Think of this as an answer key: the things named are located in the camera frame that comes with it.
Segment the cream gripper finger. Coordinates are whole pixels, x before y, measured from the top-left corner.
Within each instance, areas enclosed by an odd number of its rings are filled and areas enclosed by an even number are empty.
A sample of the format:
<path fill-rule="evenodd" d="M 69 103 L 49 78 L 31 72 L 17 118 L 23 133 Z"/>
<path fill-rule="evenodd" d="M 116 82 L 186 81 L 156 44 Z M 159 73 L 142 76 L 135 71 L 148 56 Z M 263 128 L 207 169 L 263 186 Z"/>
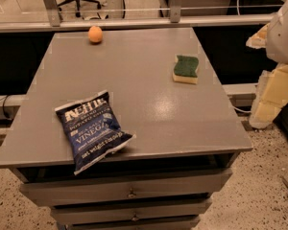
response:
<path fill-rule="evenodd" d="M 288 64 L 279 63 L 272 71 L 264 70 L 256 86 L 249 123 L 262 129 L 269 126 L 288 104 Z"/>
<path fill-rule="evenodd" d="M 246 42 L 250 48 L 261 49 L 266 47 L 268 24 L 260 28 L 254 35 L 252 35 Z"/>

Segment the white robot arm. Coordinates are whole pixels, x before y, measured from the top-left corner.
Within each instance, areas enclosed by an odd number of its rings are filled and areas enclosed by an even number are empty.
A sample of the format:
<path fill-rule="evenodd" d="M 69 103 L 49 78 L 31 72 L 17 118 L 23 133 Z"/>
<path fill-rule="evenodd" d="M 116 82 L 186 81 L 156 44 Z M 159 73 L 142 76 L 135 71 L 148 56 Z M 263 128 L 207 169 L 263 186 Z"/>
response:
<path fill-rule="evenodd" d="M 267 58 L 277 63 L 272 71 L 264 70 L 256 86 L 249 123 L 263 129 L 269 126 L 288 104 L 288 0 L 272 20 L 251 36 L 246 45 L 266 50 Z"/>

